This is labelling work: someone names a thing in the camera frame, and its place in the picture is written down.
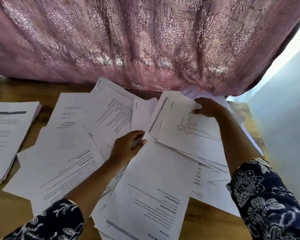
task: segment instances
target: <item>person's left arm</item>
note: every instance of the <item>person's left arm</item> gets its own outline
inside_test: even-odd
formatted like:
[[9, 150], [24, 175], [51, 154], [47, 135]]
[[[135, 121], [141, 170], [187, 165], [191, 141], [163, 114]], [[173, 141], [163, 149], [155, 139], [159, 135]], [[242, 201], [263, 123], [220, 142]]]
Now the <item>person's left arm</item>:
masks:
[[146, 140], [142, 140], [136, 146], [132, 146], [132, 142], [144, 133], [137, 130], [118, 138], [110, 158], [99, 169], [76, 186], [64, 199], [55, 202], [40, 215], [8, 234], [4, 240], [78, 238], [84, 222], [90, 217], [111, 179], [146, 143]]

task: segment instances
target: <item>person's right arm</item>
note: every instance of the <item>person's right arm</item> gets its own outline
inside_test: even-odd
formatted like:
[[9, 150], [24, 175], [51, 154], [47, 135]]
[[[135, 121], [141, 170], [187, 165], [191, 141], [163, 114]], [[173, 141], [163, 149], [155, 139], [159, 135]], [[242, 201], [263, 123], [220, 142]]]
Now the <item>person's right arm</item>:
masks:
[[193, 111], [215, 117], [232, 180], [227, 185], [253, 239], [300, 240], [300, 205], [231, 113], [208, 98]]

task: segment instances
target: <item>forearm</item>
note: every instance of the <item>forearm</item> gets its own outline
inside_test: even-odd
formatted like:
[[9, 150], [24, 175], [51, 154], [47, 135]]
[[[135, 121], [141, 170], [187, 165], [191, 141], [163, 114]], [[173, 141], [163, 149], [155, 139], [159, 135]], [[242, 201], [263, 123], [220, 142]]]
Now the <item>forearm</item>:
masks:
[[72, 200], [79, 206], [84, 222], [88, 220], [105, 188], [120, 168], [121, 165], [116, 160], [107, 160], [65, 196], [66, 199]]
[[216, 116], [230, 175], [244, 162], [262, 157], [228, 110]]

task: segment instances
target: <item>drawing of human figure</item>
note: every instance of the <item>drawing of human figure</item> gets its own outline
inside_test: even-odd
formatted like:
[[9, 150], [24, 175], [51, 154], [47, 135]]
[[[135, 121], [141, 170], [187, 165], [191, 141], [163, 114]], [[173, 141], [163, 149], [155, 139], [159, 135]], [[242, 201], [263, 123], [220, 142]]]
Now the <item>drawing of human figure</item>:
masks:
[[178, 125], [178, 130], [184, 131], [185, 133], [189, 133], [189, 134], [196, 134], [197, 136], [200, 136], [200, 137], [209, 138], [210, 140], [213, 140], [213, 141], [221, 142], [221, 138], [216, 138], [216, 137], [209, 135], [208, 133], [206, 133], [204, 131], [200, 131], [198, 129], [193, 129], [193, 124], [191, 124], [192, 113], [188, 113], [188, 115], [189, 115], [189, 117], [188, 117], [186, 126], [184, 126], [182, 124], [183, 120], [184, 120], [184, 118], [182, 118], [181, 125]]

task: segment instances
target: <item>wood grain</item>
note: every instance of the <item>wood grain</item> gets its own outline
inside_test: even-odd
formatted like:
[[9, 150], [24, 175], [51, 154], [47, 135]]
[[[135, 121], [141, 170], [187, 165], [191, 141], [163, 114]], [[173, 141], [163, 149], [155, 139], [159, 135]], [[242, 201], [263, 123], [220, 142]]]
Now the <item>wood grain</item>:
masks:
[[[40, 101], [43, 105], [40, 113], [32, 123], [20, 150], [24, 150], [35, 144], [40, 129], [46, 126], [50, 118], [60, 92], [90, 92], [92, 88], [93, 86], [0, 77], [0, 102]], [[131, 90], [131, 92], [144, 99], [159, 98], [161, 94], [161, 92], [151, 91]], [[260, 134], [248, 106], [242, 103], [232, 103], [231, 106], [246, 118], [245, 126], [248, 132], [265, 152]], [[33, 217], [31, 205], [28, 200], [2, 191], [2, 188], [12, 178], [19, 167], [19, 162], [15, 161], [7, 180], [0, 185], [0, 238]], [[84, 226], [80, 240], [101, 239], [98, 231], [93, 226], [94, 223], [90, 218]], [[241, 240], [251, 239], [251, 236], [240, 218], [190, 198], [180, 234], [180, 240], [183, 239]]]

